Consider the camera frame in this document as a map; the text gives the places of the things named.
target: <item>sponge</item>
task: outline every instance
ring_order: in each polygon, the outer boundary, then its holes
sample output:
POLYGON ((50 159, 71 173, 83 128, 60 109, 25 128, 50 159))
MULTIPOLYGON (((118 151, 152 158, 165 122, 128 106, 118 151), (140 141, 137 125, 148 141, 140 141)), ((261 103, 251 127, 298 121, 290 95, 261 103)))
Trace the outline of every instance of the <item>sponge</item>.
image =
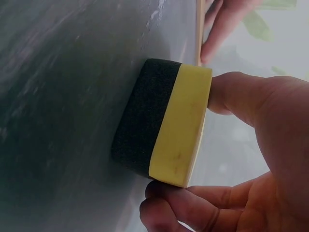
POLYGON ((148 178, 185 188, 198 153, 211 69, 146 60, 112 143, 112 158, 148 178))

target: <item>finger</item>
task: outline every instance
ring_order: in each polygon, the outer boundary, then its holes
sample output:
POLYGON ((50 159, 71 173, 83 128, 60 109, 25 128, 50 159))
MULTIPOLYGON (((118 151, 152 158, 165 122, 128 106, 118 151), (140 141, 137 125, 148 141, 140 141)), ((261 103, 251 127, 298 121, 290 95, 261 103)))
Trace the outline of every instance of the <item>finger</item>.
POLYGON ((210 8, 207 10, 205 14, 204 28, 208 27, 214 22, 216 15, 218 14, 222 4, 223 4, 223 0, 213 1, 210 8))
POLYGON ((195 231, 236 231, 240 211, 219 210, 208 201, 183 188, 156 181, 151 182, 146 191, 167 201, 177 220, 189 225, 195 231))
POLYGON ((201 48, 203 63, 207 63, 214 56, 223 41, 252 8, 252 4, 236 4, 234 1, 223 2, 216 14, 209 36, 201 48))
POLYGON ((160 198, 149 198, 141 203, 140 220, 148 232, 190 232, 178 222, 169 203, 160 198))
POLYGON ((243 209, 248 202, 253 181, 250 180, 234 187, 191 186, 187 190, 220 209, 243 209))
POLYGON ((213 78, 208 107, 219 114, 232 112, 254 127, 269 97, 281 86, 294 81, 297 80, 292 77, 262 78, 228 72, 213 78))

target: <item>yellow foam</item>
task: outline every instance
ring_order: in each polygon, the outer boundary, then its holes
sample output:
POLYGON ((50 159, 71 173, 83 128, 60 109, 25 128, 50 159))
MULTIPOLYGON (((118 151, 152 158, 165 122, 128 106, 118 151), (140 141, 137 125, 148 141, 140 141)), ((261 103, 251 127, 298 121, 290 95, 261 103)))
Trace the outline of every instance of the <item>yellow foam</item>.
POLYGON ((149 176, 187 187, 198 153, 212 70, 182 64, 150 160, 149 176))

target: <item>wooden edge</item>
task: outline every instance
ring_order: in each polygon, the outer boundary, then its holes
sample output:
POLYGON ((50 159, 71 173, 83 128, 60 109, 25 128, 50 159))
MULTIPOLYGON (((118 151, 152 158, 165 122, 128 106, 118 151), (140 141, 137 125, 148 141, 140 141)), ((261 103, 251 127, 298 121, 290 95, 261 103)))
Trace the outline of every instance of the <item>wooden edge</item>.
POLYGON ((205 19, 205 0, 197 0, 197 23, 196 23, 196 65, 201 66, 201 48, 204 34, 204 19, 205 19))

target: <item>skin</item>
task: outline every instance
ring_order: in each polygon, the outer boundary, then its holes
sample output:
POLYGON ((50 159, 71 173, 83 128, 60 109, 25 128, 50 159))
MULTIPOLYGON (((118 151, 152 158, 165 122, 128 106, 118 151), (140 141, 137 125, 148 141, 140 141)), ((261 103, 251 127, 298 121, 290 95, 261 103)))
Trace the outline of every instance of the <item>skin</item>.
POLYGON ((309 231, 309 83, 240 72, 214 77, 209 109, 254 127, 270 172, 235 187, 151 182, 140 218, 149 232, 309 231))
POLYGON ((208 63, 220 45, 241 20, 262 0, 206 0, 210 6, 205 15, 205 27, 211 31, 201 49, 202 63, 208 63))

